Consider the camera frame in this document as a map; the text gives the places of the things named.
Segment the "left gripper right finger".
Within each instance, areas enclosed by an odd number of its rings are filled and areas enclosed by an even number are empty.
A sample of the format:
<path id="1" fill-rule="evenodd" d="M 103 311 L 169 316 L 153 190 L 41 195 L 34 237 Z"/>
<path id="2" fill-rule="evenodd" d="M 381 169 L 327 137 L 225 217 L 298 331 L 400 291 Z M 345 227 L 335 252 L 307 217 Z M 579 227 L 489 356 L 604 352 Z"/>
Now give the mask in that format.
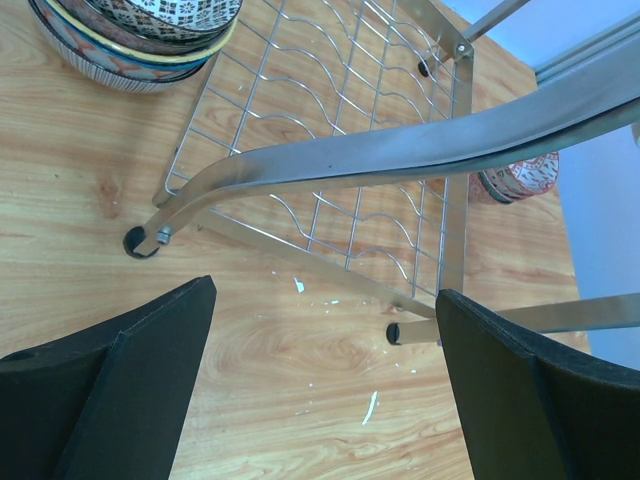
<path id="1" fill-rule="evenodd" d="M 638 371 L 455 290 L 438 294 L 436 314 L 475 478 L 638 478 Z"/>

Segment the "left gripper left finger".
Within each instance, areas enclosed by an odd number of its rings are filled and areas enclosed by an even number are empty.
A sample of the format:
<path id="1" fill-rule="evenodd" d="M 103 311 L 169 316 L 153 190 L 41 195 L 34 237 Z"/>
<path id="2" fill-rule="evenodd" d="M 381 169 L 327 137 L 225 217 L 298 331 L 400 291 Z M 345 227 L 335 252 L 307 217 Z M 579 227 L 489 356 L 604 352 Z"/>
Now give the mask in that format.
<path id="1" fill-rule="evenodd" d="M 2 478 L 168 478 L 215 301 L 212 278 L 195 278 L 3 357 Z"/>

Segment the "red geometric pattern bowl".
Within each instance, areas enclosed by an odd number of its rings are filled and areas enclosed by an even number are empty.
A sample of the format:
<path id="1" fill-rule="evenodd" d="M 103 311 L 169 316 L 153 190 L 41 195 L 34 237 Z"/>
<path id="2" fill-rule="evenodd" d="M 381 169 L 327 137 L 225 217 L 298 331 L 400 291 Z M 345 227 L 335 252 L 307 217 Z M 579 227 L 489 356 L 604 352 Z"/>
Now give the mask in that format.
<path id="1" fill-rule="evenodd" d="M 556 184 L 560 156 L 557 151 L 478 172 L 488 194 L 503 204 L 542 195 Z"/>

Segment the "striped line pattern bowl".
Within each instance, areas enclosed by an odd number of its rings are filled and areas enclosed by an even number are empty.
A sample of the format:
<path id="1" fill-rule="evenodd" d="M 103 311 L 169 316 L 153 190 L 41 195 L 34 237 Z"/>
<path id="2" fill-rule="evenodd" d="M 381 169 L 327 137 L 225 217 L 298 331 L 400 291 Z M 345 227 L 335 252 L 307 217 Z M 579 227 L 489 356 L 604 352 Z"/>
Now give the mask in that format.
<path id="1" fill-rule="evenodd" d="M 185 73 L 169 80 L 134 79 L 119 73 L 111 72 L 79 54 L 62 37 L 54 32 L 38 7 L 29 3 L 35 22 L 51 48 L 56 51 L 69 65 L 85 77 L 105 87 L 128 93 L 151 94 L 160 93 L 183 83 L 202 70 L 202 66 L 193 67 Z"/>

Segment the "blue triangle pattern bowl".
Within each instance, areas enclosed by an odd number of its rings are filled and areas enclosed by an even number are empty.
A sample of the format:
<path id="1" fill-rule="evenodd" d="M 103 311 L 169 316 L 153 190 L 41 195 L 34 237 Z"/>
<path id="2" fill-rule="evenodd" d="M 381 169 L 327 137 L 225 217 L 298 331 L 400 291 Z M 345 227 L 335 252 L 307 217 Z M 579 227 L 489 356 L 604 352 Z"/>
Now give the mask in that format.
<path id="1" fill-rule="evenodd" d="M 139 60 L 93 40 L 45 1 L 29 1 L 29 6 L 49 45 L 76 70 L 94 79 L 102 70 L 143 83 L 172 83 L 194 75 L 207 63 L 204 60 L 165 65 Z"/>

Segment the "yellow rim leaf bowl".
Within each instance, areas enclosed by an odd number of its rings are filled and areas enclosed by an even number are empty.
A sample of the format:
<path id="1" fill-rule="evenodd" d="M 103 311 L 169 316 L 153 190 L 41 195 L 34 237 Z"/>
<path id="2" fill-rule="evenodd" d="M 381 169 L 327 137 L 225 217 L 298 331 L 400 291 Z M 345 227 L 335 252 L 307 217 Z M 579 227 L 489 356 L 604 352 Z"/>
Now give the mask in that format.
<path id="1" fill-rule="evenodd" d="M 83 40 L 87 40 L 94 45 L 104 47 L 105 49 L 116 52 L 121 56 L 127 56 L 143 63 L 150 64 L 179 65 L 204 63 L 226 45 L 232 37 L 238 23 L 238 20 L 234 19 L 230 26 L 225 28 L 222 34 L 215 39 L 213 44 L 204 49 L 185 54 L 163 55 L 130 48 L 95 32 L 73 17 L 57 1 L 36 1 L 35 4 L 40 7 L 40 11 L 46 18 L 54 19 L 52 24 L 54 28 L 60 26 L 66 33 L 76 33 Z"/>

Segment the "brown diamond pattern bowl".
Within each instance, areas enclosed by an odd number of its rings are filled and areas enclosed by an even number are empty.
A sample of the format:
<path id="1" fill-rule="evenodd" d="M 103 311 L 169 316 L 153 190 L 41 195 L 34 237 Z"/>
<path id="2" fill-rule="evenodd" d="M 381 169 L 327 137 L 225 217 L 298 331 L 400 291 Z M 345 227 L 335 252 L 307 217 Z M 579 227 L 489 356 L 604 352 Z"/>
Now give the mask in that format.
<path id="1" fill-rule="evenodd" d="M 119 26 L 160 40 L 191 41 L 221 33 L 240 12 L 242 1 L 84 1 Z"/>

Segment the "black leaf coral bowl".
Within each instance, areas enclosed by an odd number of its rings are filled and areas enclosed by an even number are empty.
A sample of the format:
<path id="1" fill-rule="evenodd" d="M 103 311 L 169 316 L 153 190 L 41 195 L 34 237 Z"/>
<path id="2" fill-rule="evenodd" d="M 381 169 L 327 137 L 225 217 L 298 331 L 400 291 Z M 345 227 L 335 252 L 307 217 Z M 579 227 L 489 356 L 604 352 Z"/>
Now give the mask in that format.
<path id="1" fill-rule="evenodd" d="M 212 54 L 231 37 L 237 21 L 233 20 L 220 33 L 196 40 L 158 40 L 135 33 L 102 14 L 87 1 L 37 1 L 44 15 L 59 21 L 88 38 L 124 52 L 126 49 L 159 56 L 189 56 Z"/>

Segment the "red ikat pattern bowl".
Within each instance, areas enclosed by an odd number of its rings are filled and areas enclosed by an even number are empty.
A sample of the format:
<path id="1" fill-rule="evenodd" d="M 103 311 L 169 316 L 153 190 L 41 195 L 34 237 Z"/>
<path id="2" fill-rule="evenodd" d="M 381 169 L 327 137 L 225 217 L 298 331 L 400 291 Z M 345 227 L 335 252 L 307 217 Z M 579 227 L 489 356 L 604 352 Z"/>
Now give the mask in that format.
<path id="1" fill-rule="evenodd" d="M 469 175 L 469 199 L 483 204 L 510 205 L 514 202 L 513 199 L 502 194 L 484 172 L 474 172 Z"/>

